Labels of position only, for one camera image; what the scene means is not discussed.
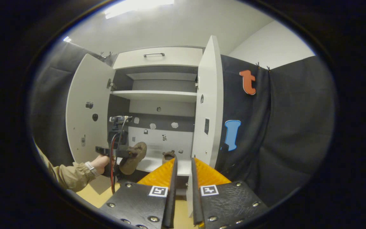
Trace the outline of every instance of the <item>ceiling light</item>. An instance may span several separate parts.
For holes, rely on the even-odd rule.
[[[174,0],[125,0],[109,7],[104,11],[104,14],[105,18],[109,19],[129,11],[151,9],[157,6],[173,3]]]

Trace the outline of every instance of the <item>human arm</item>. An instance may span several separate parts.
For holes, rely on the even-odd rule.
[[[73,162],[73,166],[53,166],[43,152],[38,147],[37,149],[48,169],[49,174],[64,189],[70,189],[74,192],[80,191],[96,178],[84,163],[79,164]],[[96,159],[90,162],[99,174],[104,172],[104,168],[108,163],[109,158],[103,155],[99,155]]]

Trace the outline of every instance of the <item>black metal plate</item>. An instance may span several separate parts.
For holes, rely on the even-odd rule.
[[[144,225],[148,229],[160,229],[163,221],[166,197],[153,197],[148,194],[152,186],[125,182],[100,210],[118,219],[126,219],[131,225]],[[158,217],[157,222],[151,222],[149,217]]]
[[[266,205],[242,181],[220,184],[216,187],[218,194],[210,196],[203,196],[200,189],[206,229],[220,228],[224,225],[232,226],[240,220],[254,218],[267,210]],[[210,221],[209,218],[213,216],[217,216],[218,219]]]

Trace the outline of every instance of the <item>white cabinet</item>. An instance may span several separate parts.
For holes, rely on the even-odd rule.
[[[141,66],[199,66],[201,48],[160,47],[144,48],[118,54],[113,69]]]
[[[118,79],[118,89],[107,87],[109,79]],[[141,120],[133,119],[127,127],[129,145],[148,145],[138,170],[158,168],[162,152],[171,149],[178,158],[179,176],[190,176],[194,155],[215,166],[223,106],[222,65],[215,36],[204,53],[202,48],[145,48],[119,53],[112,68],[86,55],[71,83],[66,109],[67,137],[76,162],[93,160],[95,146],[108,147],[109,106],[119,106],[111,104],[110,96],[127,103],[131,116]],[[93,115],[98,115],[98,120],[94,121]],[[158,127],[152,128],[152,122]],[[171,127],[172,122],[180,123]],[[98,191],[108,188],[109,182],[92,186]],[[192,204],[190,193],[187,196]]]

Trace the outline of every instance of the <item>blue foam shape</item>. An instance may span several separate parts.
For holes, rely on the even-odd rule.
[[[232,151],[237,148],[237,145],[235,145],[235,140],[237,139],[238,128],[240,126],[240,120],[228,120],[227,122],[225,122],[225,127],[227,127],[225,144],[228,145],[228,151]]]

